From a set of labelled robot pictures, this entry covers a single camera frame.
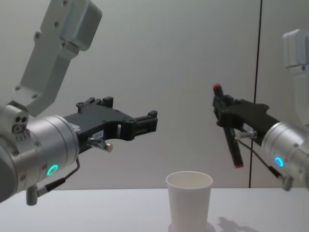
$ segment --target red cap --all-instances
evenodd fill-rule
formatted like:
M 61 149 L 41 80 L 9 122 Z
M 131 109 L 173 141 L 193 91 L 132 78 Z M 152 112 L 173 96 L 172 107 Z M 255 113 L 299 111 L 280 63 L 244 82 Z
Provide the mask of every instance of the red cap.
M 221 87 L 221 84 L 215 84 L 212 88 L 215 89 L 215 88 L 219 88 Z
M 243 168 L 243 164 L 241 164 L 241 165 L 236 165 L 235 168 Z

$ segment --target label sticker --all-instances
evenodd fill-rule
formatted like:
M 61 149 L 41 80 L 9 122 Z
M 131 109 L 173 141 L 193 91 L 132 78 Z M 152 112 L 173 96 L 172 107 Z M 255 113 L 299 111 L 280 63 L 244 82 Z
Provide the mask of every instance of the label sticker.
M 80 126 L 74 125 L 74 124 L 72 124 L 72 123 L 70 123 L 70 125 L 72 126 L 72 128 L 73 128 L 73 130 L 74 130 L 75 132 L 81 130 L 81 127 L 80 127 Z
M 100 139 L 100 138 L 103 138 L 103 136 L 104 136 L 104 130 L 101 130 L 98 133 L 95 133 L 94 135 L 92 135 L 92 138 Z

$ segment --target paper cup rim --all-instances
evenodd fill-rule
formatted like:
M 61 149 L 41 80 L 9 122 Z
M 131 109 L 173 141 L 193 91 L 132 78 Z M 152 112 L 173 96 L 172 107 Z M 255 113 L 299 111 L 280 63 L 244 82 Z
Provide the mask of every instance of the paper cup rim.
M 174 174 L 178 174 L 178 173 L 197 173 L 197 174 L 202 174 L 203 176 L 206 176 L 210 179 L 210 184 L 206 185 L 206 186 L 202 186 L 202 187 L 197 187 L 197 188 L 182 188 L 182 187 L 179 187 L 179 186 L 176 186 L 176 185 L 173 185 L 171 184 L 169 181 L 168 181 L 168 178 L 171 177 L 172 175 Z M 205 173 L 201 173 L 201 172 L 195 172 L 195 171 L 180 171 L 180 172 L 174 172 L 174 173 L 171 173 L 169 174 L 167 177 L 166 177 L 166 183 L 167 185 L 170 185 L 174 188 L 177 188 L 177 189 L 183 189 L 183 190 L 195 190 L 195 189 L 205 189 L 205 188 L 209 188 L 210 186 L 212 186 L 213 184 L 213 178 L 210 176 L 210 175 L 207 175 Z

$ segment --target black vertical line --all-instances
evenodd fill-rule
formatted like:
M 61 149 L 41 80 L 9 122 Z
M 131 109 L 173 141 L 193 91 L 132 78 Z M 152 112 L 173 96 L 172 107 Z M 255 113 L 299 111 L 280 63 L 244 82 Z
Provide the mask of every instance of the black vertical line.
M 260 19 L 259 19 L 259 35 L 257 39 L 257 53 L 256 53 L 256 67 L 255 67 L 255 84 L 254 84 L 254 99 L 253 102 L 256 103 L 256 88 L 257 88 L 257 75 L 259 70 L 259 57 L 260 57 L 260 41 L 261 41 L 261 27 L 262 27 L 262 9 L 263 0 L 260 3 Z M 253 159 L 253 141 L 251 141 L 251 153 L 250 153 L 250 172 L 249 172 L 249 187 L 251 188 L 251 176 L 252 176 L 252 159 Z

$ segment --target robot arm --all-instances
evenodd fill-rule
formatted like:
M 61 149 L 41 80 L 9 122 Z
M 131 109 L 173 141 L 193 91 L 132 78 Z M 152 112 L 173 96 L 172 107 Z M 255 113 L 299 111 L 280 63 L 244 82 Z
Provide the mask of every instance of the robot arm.
M 89 0 L 51 0 L 21 83 L 0 106 L 0 203 L 27 190 L 27 204 L 35 205 L 79 169 L 79 154 L 92 147 L 111 152 L 107 139 L 131 141 L 156 131 L 156 111 L 134 118 L 113 109 L 111 97 L 80 102 L 70 116 L 28 123 L 29 115 L 37 116 L 54 102 L 70 61 L 90 47 L 101 17 Z M 66 177 L 37 188 L 74 162 L 77 168 Z
M 267 114 L 269 107 L 224 95 L 214 86 L 214 113 L 223 127 L 236 167 L 242 166 L 238 140 L 250 138 L 262 147 L 283 173 L 283 188 L 290 190 L 293 180 L 309 189 L 309 32 L 295 30 L 283 36 L 284 64 L 295 83 L 295 110 L 303 127 L 297 127 Z M 276 176 L 281 173 L 268 167 Z

